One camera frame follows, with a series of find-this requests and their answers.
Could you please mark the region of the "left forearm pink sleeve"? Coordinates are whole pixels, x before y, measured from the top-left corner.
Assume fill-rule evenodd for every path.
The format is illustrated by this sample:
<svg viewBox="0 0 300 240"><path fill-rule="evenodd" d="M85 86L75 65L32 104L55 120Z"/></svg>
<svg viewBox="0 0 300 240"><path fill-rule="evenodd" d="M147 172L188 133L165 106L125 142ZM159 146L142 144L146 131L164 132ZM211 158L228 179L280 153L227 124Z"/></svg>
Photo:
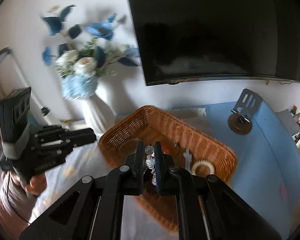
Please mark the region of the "left forearm pink sleeve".
<svg viewBox="0 0 300 240"><path fill-rule="evenodd" d="M37 196L5 179L0 190L0 239L18 239L28 227Z"/></svg>

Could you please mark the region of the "person's left hand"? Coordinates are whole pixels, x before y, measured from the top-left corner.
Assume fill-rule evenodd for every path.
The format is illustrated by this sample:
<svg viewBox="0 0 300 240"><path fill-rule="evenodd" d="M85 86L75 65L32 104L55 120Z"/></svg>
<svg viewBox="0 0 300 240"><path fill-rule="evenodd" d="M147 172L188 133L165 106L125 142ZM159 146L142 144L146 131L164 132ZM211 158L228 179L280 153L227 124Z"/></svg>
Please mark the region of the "person's left hand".
<svg viewBox="0 0 300 240"><path fill-rule="evenodd" d="M46 175L44 173L33 176L28 184L23 184L19 176L14 171L2 172L1 179L3 181L5 179L8 181L11 180L14 186L23 189L25 192L34 196L39 196L47 187Z"/></svg>

